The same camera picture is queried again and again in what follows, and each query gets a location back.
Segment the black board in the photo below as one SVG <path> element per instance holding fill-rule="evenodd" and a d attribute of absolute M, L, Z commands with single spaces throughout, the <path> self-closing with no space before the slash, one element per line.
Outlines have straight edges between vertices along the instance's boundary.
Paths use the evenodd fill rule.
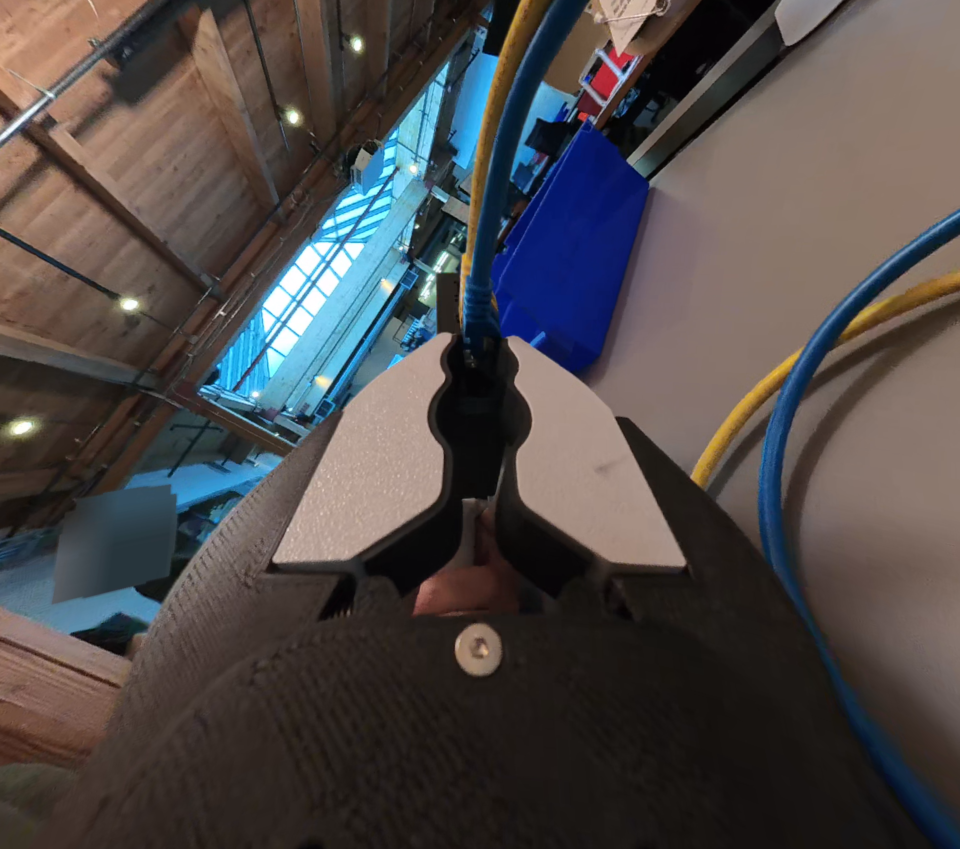
<path fill-rule="evenodd" d="M 522 0 L 494 0 L 482 53 L 498 57 Z"/>

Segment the skylight window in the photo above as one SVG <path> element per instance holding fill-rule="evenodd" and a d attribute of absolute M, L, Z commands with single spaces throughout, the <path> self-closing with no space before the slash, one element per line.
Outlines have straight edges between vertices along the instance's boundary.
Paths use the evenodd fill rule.
<path fill-rule="evenodd" d="M 216 366 L 215 392 L 256 400 L 330 301 L 406 186 L 422 178 L 435 131 L 406 118 L 385 142 L 380 173 L 348 188 Z"/>

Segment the blue plastic bin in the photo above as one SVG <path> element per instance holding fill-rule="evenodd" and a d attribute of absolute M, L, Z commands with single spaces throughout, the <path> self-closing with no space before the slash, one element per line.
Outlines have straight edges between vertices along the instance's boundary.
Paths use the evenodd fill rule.
<path fill-rule="evenodd" d="M 605 135 L 574 135 L 492 267 L 500 332 L 578 375 L 601 356 L 648 181 Z"/>

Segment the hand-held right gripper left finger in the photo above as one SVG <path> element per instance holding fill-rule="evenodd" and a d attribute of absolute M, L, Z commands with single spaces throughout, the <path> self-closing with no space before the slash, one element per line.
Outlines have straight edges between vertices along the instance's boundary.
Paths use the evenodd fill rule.
<path fill-rule="evenodd" d="M 440 331 L 342 411 L 271 562 L 281 572 L 432 576 L 460 548 L 437 405 L 456 336 Z"/>

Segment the cardboard sheet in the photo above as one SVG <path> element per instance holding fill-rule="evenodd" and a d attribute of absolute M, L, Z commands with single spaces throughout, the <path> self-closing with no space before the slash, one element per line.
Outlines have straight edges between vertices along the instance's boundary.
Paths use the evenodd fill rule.
<path fill-rule="evenodd" d="M 609 27 L 598 23 L 594 14 L 584 11 L 565 39 L 542 82 L 560 93 L 576 96 L 581 92 L 581 77 L 594 63 L 596 50 L 605 50 L 610 40 Z"/>

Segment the ceiling track spotlights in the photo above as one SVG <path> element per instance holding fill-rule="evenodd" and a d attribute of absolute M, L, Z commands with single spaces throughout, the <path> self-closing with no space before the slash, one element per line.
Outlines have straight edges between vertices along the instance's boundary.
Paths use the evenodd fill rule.
<path fill-rule="evenodd" d="M 366 191 L 471 0 L 2 0 L 2 439 L 68 457 L 190 376 L 289 246 Z"/>

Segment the black network switch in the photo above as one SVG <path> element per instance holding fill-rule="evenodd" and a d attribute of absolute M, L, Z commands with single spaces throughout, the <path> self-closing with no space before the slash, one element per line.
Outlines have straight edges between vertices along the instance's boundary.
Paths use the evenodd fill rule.
<path fill-rule="evenodd" d="M 486 499 L 495 495 L 506 436 L 503 401 L 506 368 L 500 340 L 486 339 L 479 349 L 466 348 L 460 333 L 459 275 L 441 273 L 436 280 L 439 331 L 452 342 L 443 353 L 446 373 L 436 410 L 438 434 L 451 469 L 451 497 Z"/>

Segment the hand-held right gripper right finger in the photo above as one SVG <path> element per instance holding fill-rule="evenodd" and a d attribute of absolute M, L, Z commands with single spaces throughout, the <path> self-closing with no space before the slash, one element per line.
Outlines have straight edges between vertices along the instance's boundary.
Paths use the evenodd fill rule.
<path fill-rule="evenodd" d="M 523 576 L 678 575 L 688 560 L 615 415 L 522 339 L 501 345 L 500 552 Z"/>

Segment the person's left hand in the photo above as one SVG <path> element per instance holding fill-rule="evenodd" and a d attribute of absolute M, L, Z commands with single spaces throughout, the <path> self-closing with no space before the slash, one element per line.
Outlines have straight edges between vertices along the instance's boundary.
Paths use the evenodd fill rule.
<path fill-rule="evenodd" d="M 486 508 L 474 523 L 474 559 L 445 568 L 419 587 L 413 617 L 514 615 L 521 610 L 521 578 L 497 542 L 495 511 Z"/>

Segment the white rack with red box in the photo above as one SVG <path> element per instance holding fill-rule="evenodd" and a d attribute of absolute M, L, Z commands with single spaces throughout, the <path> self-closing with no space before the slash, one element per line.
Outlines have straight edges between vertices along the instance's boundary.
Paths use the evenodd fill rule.
<path fill-rule="evenodd" d="M 626 85 L 640 58 L 620 53 L 612 43 L 594 50 L 579 78 L 577 109 L 583 120 L 596 120 L 617 92 Z"/>

